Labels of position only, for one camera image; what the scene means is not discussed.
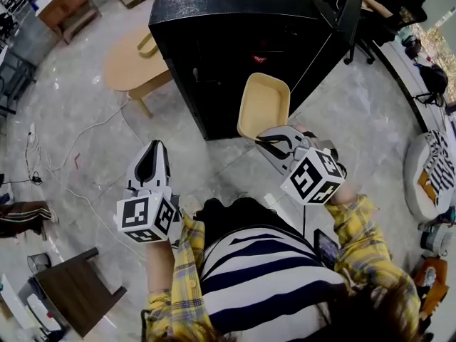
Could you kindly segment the striped cloth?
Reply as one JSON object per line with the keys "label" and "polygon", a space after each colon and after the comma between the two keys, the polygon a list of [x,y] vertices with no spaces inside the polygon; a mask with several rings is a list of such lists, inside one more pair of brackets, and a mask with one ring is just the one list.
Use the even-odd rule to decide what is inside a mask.
{"label": "striped cloth", "polygon": [[425,139],[430,154],[425,162],[424,170],[436,197],[439,197],[442,191],[454,188],[456,170],[450,158],[446,136],[438,130],[431,130],[425,134]]}

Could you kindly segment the black mesh bin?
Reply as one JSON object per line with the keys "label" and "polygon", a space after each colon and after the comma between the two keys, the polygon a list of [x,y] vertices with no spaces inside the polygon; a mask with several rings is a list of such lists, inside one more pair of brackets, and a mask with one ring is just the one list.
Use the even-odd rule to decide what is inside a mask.
{"label": "black mesh bin", "polygon": [[29,255],[27,256],[26,260],[32,274],[38,274],[39,272],[42,272],[46,269],[50,269],[52,267],[51,258],[45,252],[40,254]]}

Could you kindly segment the black phone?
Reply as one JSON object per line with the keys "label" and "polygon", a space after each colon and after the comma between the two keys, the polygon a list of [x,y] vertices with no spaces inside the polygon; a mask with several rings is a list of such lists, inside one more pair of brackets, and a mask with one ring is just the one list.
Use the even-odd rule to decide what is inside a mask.
{"label": "black phone", "polygon": [[313,249],[321,262],[331,270],[334,270],[338,244],[320,229],[315,229],[313,233]]}

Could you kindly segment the oval wooden table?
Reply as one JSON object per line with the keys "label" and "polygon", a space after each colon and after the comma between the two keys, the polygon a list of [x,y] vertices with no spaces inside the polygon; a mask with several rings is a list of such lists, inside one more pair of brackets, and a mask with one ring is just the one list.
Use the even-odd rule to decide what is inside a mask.
{"label": "oval wooden table", "polygon": [[127,93],[151,118],[143,98],[170,82],[172,75],[159,49],[150,58],[138,55],[137,45],[147,33],[149,27],[142,25],[116,41],[106,57],[103,77],[109,88]]}

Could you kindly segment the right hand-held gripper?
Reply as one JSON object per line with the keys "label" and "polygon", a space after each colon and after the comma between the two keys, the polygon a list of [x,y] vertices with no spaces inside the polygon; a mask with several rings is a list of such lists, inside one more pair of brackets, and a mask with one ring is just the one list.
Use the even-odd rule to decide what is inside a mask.
{"label": "right hand-held gripper", "polygon": [[301,205],[325,204],[345,182],[346,174],[337,163],[332,142],[299,146],[303,138],[296,128],[279,126],[258,135],[256,147],[279,173],[288,174],[281,184],[287,195]]}

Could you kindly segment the person's striped shirt torso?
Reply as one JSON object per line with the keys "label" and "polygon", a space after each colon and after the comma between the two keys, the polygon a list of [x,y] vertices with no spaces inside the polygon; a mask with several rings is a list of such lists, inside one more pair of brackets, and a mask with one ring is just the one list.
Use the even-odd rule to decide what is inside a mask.
{"label": "person's striped shirt torso", "polygon": [[203,223],[186,219],[172,285],[175,331],[210,326],[238,342],[316,342],[328,335],[328,305],[343,278],[298,236],[244,227],[211,245]]}

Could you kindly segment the dark brown stool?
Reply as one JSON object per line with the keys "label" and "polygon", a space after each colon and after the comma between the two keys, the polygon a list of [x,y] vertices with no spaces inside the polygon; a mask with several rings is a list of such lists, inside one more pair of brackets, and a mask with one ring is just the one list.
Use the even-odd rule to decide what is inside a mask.
{"label": "dark brown stool", "polygon": [[96,247],[35,274],[29,285],[60,316],[64,328],[84,338],[126,294],[120,286],[110,292],[95,272],[90,260],[99,255]]}

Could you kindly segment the black backpack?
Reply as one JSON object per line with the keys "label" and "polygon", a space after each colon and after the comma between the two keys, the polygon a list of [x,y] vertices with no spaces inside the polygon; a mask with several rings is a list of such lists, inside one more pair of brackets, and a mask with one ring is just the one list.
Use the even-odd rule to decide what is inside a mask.
{"label": "black backpack", "polygon": [[428,90],[427,93],[422,93],[414,97],[424,105],[436,105],[441,108],[444,105],[443,95],[448,86],[448,77],[446,72],[437,64],[425,66],[421,63],[415,63],[419,70],[420,76]]}

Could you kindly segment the black cabinet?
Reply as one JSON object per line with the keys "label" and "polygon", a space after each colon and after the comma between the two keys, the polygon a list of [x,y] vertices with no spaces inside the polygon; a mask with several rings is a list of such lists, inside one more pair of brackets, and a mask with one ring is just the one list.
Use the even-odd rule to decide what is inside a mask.
{"label": "black cabinet", "polygon": [[[285,82],[296,110],[354,40],[362,0],[155,0],[149,28],[207,140],[238,136],[248,77]],[[264,64],[251,55],[267,56]]]}

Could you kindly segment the person's left forearm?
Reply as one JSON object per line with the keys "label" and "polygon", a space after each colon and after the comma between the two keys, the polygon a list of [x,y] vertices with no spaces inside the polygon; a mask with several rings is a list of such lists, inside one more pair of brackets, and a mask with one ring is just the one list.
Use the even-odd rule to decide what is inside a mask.
{"label": "person's left forearm", "polygon": [[145,340],[171,341],[175,337],[171,304],[175,258],[170,243],[148,244],[146,261],[148,298],[143,316]]}

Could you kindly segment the white beanbag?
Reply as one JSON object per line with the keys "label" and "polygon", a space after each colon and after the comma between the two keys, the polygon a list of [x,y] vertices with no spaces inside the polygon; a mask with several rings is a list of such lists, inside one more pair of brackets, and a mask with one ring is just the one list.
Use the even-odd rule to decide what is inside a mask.
{"label": "white beanbag", "polygon": [[444,190],[439,204],[435,204],[418,183],[429,154],[430,146],[423,133],[411,141],[403,165],[405,201],[411,214],[419,222],[432,221],[448,211],[455,192]]}

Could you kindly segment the person's black skirt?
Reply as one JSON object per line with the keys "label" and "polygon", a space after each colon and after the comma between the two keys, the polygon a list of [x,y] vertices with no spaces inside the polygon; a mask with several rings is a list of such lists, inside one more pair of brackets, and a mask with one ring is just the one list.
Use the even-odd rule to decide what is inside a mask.
{"label": "person's black skirt", "polygon": [[193,220],[204,224],[205,249],[229,233],[247,227],[275,227],[304,237],[273,210],[251,197],[236,199],[228,207],[217,198],[209,199],[201,210],[196,211]]}

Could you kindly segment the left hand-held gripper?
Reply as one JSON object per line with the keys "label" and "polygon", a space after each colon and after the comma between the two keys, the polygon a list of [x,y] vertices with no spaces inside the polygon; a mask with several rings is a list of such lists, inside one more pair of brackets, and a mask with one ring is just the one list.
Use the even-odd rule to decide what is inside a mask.
{"label": "left hand-held gripper", "polygon": [[126,172],[126,187],[136,191],[116,204],[119,232],[137,243],[178,238],[181,215],[171,202],[171,188],[163,187],[169,185],[170,175],[167,149],[161,140],[153,140],[139,151]]}

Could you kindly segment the orange bag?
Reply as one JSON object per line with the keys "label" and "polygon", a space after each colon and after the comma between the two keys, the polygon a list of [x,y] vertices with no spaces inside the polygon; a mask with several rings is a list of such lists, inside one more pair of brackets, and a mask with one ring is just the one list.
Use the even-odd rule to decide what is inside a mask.
{"label": "orange bag", "polygon": [[421,300],[420,319],[422,321],[431,317],[446,297],[450,288],[446,281],[447,262],[437,257],[425,258],[414,278]]}

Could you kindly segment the person's right forearm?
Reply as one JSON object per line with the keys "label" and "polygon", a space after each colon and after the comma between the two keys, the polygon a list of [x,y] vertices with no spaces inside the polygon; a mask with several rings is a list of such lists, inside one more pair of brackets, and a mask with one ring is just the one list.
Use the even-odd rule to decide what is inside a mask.
{"label": "person's right forearm", "polygon": [[383,233],[373,220],[377,208],[366,195],[342,184],[325,204],[341,246],[336,270],[345,270],[357,284],[401,288],[405,299],[417,298],[410,276],[393,263]]}

